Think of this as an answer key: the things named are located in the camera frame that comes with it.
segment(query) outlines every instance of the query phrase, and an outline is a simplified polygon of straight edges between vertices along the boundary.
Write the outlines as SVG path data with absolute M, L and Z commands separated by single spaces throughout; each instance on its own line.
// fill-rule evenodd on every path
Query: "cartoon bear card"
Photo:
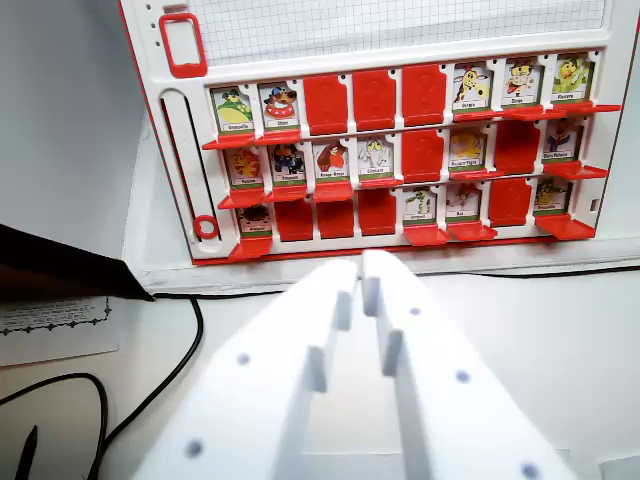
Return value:
M 585 55 L 558 55 L 551 103 L 574 103 L 589 99 L 594 63 Z
M 265 130 L 299 127 L 298 94 L 295 90 L 288 88 L 285 82 L 259 85 L 258 89 Z
M 404 204 L 403 225 L 423 225 L 436 221 L 435 193 L 429 187 L 418 187 L 403 190 L 402 203 Z
M 543 177 L 538 181 L 536 198 L 533 203 L 533 214 L 558 215 L 565 213 L 569 207 L 571 184 L 562 178 Z
M 304 173 L 304 155 L 293 143 L 269 145 L 269 164 L 273 185 L 304 185 L 307 177 Z
M 583 128 L 571 117 L 549 120 L 544 134 L 542 163 L 569 162 L 578 159 Z
M 384 137 L 358 139 L 358 174 L 361 179 L 393 177 L 393 145 Z
M 269 210 L 264 205 L 238 208 L 236 213 L 241 237 L 268 237 L 271 235 Z
M 237 87 L 210 89 L 220 135 L 253 132 L 253 114 L 249 97 Z
M 463 113 L 489 109 L 493 72 L 486 64 L 459 64 L 453 73 L 453 111 Z
M 480 218 L 482 192 L 473 183 L 453 183 L 447 186 L 447 223 L 471 222 Z
M 252 188 L 263 185 L 260 159 L 250 149 L 229 148 L 224 150 L 224 156 L 231 179 L 231 188 Z
M 319 183 L 349 180 L 349 150 L 338 140 L 314 143 L 313 165 Z
M 452 130 L 449 139 L 449 171 L 482 170 L 487 149 L 487 135 L 478 129 Z
M 540 103 L 542 65 L 535 58 L 509 58 L 505 65 L 502 106 L 532 106 Z

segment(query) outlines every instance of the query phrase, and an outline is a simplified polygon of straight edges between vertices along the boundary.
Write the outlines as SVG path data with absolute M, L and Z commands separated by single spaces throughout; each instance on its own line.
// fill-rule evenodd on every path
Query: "paper sheet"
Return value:
M 122 300 L 92 297 L 0 308 L 0 365 L 118 349 Z
M 207 62 L 600 28 L 605 0 L 189 0 Z

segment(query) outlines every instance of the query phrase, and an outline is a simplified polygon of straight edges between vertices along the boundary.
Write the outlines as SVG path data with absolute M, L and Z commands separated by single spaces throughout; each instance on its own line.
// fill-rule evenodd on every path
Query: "red plastic flap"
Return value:
M 254 145 L 278 145 L 280 143 L 297 143 L 300 141 L 300 130 L 281 130 L 265 132 L 262 138 L 254 140 Z
M 304 200 L 276 203 L 276 224 L 280 240 L 295 242 L 313 239 L 313 212 Z
M 264 197 L 263 202 L 290 202 L 307 195 L 306 185 L 286 185 L 273 187 L 273 191 Z
M 531 185 L 524 178 L 505 178 L 491 183 L 489 220 L 492 227 L 527 223 Z
M 253 133 L 239 133 L 237 135 L 220 135 L 218 140 L 205 143 L 203 150 L 222 150 L 223 148 L 248 147 L 253 143 Z
M 167 23 L 185 21 L 190 21 L 193 24 L 193 36 L 196 41 L 196 46 L 198 47 L 200 63 L 176 65 L 173 61 L 171 47 L 169 46 L 169 38 L 167 37 Z M 198 24 L 196 16 L 192 13 L 169 13 L 161 16 L 158 24 L 160 25 L 160 34 L 162 35 L 162 41 L 164 42 L 164 49 L 167 52 L 167 60 L 169 62 L 169 70 L 171 71 L 171 74 L 176 78 L 204 77 L 207 74 L 207 59 L 204 54 L 202 35 L 200 35 L 200 25 Z
M 523 122 L 533 122 L 534 120 L 551 120 L 553 118 L 562 118 L 566 116 L 566 112 L 560 109 L 545 111 L 542 105 L 524 108 L 505 109 L 502 118 L 508 120 L 520 120 Z
M 313 199 L 316 203 L 339 202 L 353 197 L 353 187 L 350 182 L 316 183 Z
M 404 227 L 404 236 L 411 245 L 443 245 L 450 240 L 447 232 L 440 230 L 438 225 L 410 225 Z
M 338 75 L 305 78 L 304 95 L 312 135 L 347 131 L 347 86 Z
M 447 232 L 461 242 L 491 240 L 498 234 L 493 228 L 482 225 L 480 220 L 449 224 L 447 225 Z
M 622 105 L 594 105 L 591 100 L 576 103 L 561 103 L 553 107 L 554 110 L 564 110 L 567 113 L 588 115 L 591 113 L 618 112 Z
M 243 188 L 231 190 L 231 193 L 220 202 L 218 208 L 247 208 L 258 205 L 264 199 L 262 188 Z
M 544 166 L 544 173 L 554 177 L 566 178 L 567 180 L 585 180 L 588 178 L 606 178 L 609 170 L 603 168 L 583 166 L 582 162 L 560 162 L 547 163 Z
M 500 170 L 488 172 L 486 168 L 470 172 L 449 173 L 449 178 L 457 182 L 478 182 L 480 180 L 491 180 L 492 178 L 498 178 L 502 176 L 504 176 L 504 172 L 501 172 Z
M 395 126 L 396 81 L 388 70 L 353 74 L 353 113 L 359 131 Z
M 504 121 L 498 124 L 494 162 L 506 175 L 533 172 L 540 130 L 533 122 Z
M 536 225 L 558 240 L 584 240 L 596 235 L 595 228 L 578 220 L 571 220 L 568 213 L 536 217 Z
M 353 200 L 316 204 L 322 238 L 353 237 Z
M 402 134 L 402 174 L 405 183 L 437 182 L 444 154 L 444 138 L 435 130 Z
M 358 218 L 362 235 L 396 233 L 396 197 L 387 189 L 358 191 Z
M 475 122 L 477 120 L 488 120 L 501 117 L 504 112 L 494 112 L 493 110 L 483 110 L 481 112 L 454 113 L 454 122 Z
M 402 115 L 407 127 L 444 122 L 447 75 L 440 65 L 402 69 Z
M 271 237 L 251 237 L 240 239 L 240 244 L 236 246 L 229 255 L 234 260 L 247 260 L 258 258 L 271 251 L 273 239 Z
M 361 188 L 389 188 L 402 185 L 402 180 L 397 180 L 394 177 L 387 178 L 372 178 L 360 180 Z

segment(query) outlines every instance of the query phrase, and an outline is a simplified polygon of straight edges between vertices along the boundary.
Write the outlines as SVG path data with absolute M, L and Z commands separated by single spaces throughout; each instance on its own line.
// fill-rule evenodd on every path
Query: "black wire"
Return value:
M 202 311 L 200 310 L 200 305 L 198 304 L 198 300 L 195 298 L 190 298 L 191 306 L 193 307 L 193 312 L 196 315 L 196 321 L 198 323 L 198 330 L 196 332 L 196 337 L 189 347 L 189 350 L 185 354 L 185 356 L 180 360 L 180 363 L 176 365 L 176 367 L 171 371 L 171 373 L 165 378 L 160 385 L 158 385 L 153 392 L 151 392 L 147 398 L 145 398 L 138 407 L 131 412 L 131 414 L 125 418 L 116 428 L 114 428 L 111 433 L 105 438 L 105 434 L 107 431 L 107 421 L 109 418 L 109 405 L 107 403 L 107 392 L 104 389 L 104 385 L 102 382 L 94 375 L 90 373 L 67 373 L 64 375 L 59 375 L 57 377 L 48 378 L 46 380 L 42 380 L 41 382 L 34 383 L 33 385 L 29 385 L 22 390 L 19 390 L 15 393 L 12 393 L 8 397 L 0 398 L 0 407 L 5 405 L 12 400 L 22 397 L 29 392 L 37 390 L 38 388 L 45 387 L 47 385 L 51 385 L 52 383 L 62 382 L 64 380 L 72 380 L 76 378 L 84 378 L 90 380 L 95 385 L 98 390 L 98 396 L 100 397 L 100 433 L 98 434 L 98 445 L 96 447 L 96 455 L 93 459 L 93 463 L 91 464 L 91 470 L 89 471 L 89 476 L 87 480 L 97 480 L 98 472 L 100 470 L 100 464 L 102 463 L 102 459 L 104 458 L 104 454 L 109 448 L 109 446 L 113 443 L 114 439 L 122 433 L 122 431 L 127 428 L 131 422 L 133 422 L 143 411 L 145 408 L 149 406 L 155 398 L 162 393 L 162 391 L 178 376 L 178 374 L 182 371 L 193 354 L 198 349 L 200 342 L 202 340 L 202 335 L 204 333 L 204 319 L 202 317 Z
M 102 462 L 102 455 L 104 453 L 103 445 L 105 434 L 107 432 L 107 420 L 109 419 L 109 405 L 107 403 L 107 392 L 104 389 L 104 385 L 102 382 L 90 373 L 66 373 L 64 375 L 59 375 L 57 377 L 47 378 L 46 380 L 42 380 L 41 382 L 34 383 L 33 385 L 29 385 L 22 390 L 17 391 L 16 393 L 12 393 L 8 397 L 0 398 L 0 407 L 5 405 L 16 398 L 20 398 L 23 395 L 26 395 L 29 392 L 33 392 L 41 387 L 46 387 L 47 385 L 51 385 L 53 383 L 63 382 L 65 380 L 73 380 L 76 378 L 84 378 L 86 380 L 90 380 L 98 390 L 98 396 L 100 397 L 100 433 L 98 434 L 98 445 L 96 446 L 96 455 L 93 458 L 93 463 L 91 464 L 91 470 L 89 470 L 90 479 L 98 478 L 98 471 L 100 470 L 100 463 Z

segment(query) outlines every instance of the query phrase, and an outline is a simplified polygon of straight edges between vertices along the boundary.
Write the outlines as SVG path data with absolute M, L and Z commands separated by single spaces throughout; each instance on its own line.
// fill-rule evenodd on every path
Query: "red slot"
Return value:
M 533 172 L 540 130 L 533 122 L 504 121 L 498 124 L 494 162 L 506 175 Z
M 527 223 L 531 185 L 524 178 L 505 178 L 491 183 L 489 219 L 492 227 Z
M 271 237 L 242 238 L 229 255 L 234 260 L 249 260 L 259 258 L 271 251 L 273 240 Z
M 167 23 L 168 22 L 191 22 L 193 25 L 193 36 L 198 48 L 198 55 L 200 55 L 199 63 L 185 63 L 182 65 L 176 65 L 173 61 L 173 55 L 171 54 L 171 47 L 169 46 L 169 38 L 167 37 Z M 160 17 L 158 21 L 160 25 L 160 34 L 162 35 L 162 41 L 164 42 L 164 49 L 167 53 L 167 61 L 169 62 L 169 70 L 171 74 L 176 78 L 193 78 L 204 77 L 207 74 L 207 59 L 204 55 L 204 48 L 202 46 L 202 35 L 200 35 L 200 25 L 198 19 L 192 13 L 170 13 Z
M 571 220 L 568 213 L 536 217 L 536 225 L 558 240 L 584 240 L 596 235 L 595 228 L 578 220 Z
M 395 126 L 396 81 L 387 70 L 353 74 L 353 112 L 360 131 Z
M 450 240 L 447 232 L 440 230 L 438 225 L 409 225 L 404 227 L 404 236 L 414 246 L 444 245 Z
M 491 240 L 498 234 L 493 228 L 482 225 L 480 220 L 450 224 L 447 226 L 447 232 L 461 242 Z
M 353 237 L 353 200 L 316 204 L 322 238 Z
M 435 130 L 402 134 L 402 174 L 405 183 L 437 182 L 444 155 L 444 138 Z
M 347 86 L 337 75 L 305 78 L 304 96 L 312 135 L 347 131 Z
M 295 242 L 313 239 L 311 204 L 304 200 L 275 204 L 276 224 L 280 240 Z
M 362 235 L 396 233 L 396 197 L 388 189 L 360 190 L 358 218 Z
M 603 168 L 583 166 L 582 162 L 548 163 L 544 166 L 544 173 L 567 180 L 585 180 L 589 178 L 606 178 L 609 170 Z
M 350 182 L 316 183 L 313 199 L 316 203 L 339 202 L 353 197 L 353 187 Z
M 402 69 L 402 115 L 407 127 L 444 122 L 447 75 L 440 65 Z

